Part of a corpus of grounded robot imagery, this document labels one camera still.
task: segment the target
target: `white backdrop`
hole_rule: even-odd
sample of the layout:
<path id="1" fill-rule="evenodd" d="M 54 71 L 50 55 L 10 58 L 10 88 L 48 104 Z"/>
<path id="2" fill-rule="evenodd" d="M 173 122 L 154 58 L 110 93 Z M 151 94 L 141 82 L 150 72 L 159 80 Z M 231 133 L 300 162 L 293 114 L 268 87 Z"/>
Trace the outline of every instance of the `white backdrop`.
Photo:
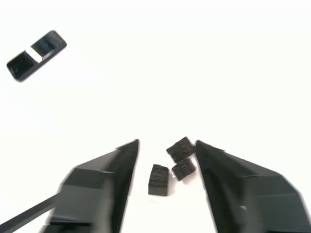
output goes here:
<path id="1" fill-rule="evenodd" d="M 122 232 L 213 231 L 199 171 L 168 198 L 146 195 L 152 164 L 172 167 L 165 149 L 183 136 L 280 172 L 311 208 L 309 3 L 178 3 L 1 4 L 0 223 L 135 138 Z M 16 83 L 5 64 L 51 29 L 68 47 Z"/>

